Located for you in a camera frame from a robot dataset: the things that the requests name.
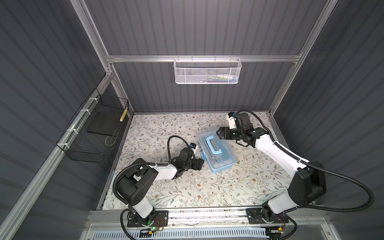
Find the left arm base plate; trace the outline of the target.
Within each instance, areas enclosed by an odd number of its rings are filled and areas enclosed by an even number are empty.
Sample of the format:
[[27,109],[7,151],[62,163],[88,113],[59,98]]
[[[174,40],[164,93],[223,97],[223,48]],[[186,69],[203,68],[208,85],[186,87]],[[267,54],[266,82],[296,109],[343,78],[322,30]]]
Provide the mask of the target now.
[[129,213],[127,227],[166,227],[168,225],[169,211],[153,210],[146,218],[139,214]]

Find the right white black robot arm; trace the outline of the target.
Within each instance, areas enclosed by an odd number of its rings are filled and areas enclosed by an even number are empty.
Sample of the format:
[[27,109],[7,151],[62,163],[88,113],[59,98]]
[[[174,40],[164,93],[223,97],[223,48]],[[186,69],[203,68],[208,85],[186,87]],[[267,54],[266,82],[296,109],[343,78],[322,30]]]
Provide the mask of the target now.
[[242,147],[251,146],[262,151],[292,178],[286,191],[262,205],[259,215],[265,222],[272,223],[283,212],[307,206],[325,194],[325,174],[319,171],[321,164],[315,163],[314,168],[308,167],[308,160],[302,159],[276,141],[264,124],[254,128],[250,114],[248,110],[228,113],[226,119],[229,125],[220,127],[217,136],[221,140],[234,140]]

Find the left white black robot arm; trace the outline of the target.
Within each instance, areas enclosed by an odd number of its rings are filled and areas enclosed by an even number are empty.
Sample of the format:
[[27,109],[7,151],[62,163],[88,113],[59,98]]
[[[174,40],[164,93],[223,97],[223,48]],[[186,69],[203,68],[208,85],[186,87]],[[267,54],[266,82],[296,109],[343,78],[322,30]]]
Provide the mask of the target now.
[[200,171],[204,162],[196,157],[191,148],[183,148],[179,156],[168,163],[150,163],[142,158],[136,159],[115,177],[113,193],[148,225],[156,214],[155,208],[146,198],[152,184],[155,181],[175,180],[189,170]]

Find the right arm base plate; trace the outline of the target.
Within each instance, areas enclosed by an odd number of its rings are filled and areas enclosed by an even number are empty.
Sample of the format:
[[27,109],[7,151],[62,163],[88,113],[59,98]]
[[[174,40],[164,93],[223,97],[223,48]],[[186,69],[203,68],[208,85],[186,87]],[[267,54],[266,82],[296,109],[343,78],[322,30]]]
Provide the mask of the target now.
[[286,224],[288,218],[282,214],[277,215],[264,208],[247,208],[246,215],[250,224]]

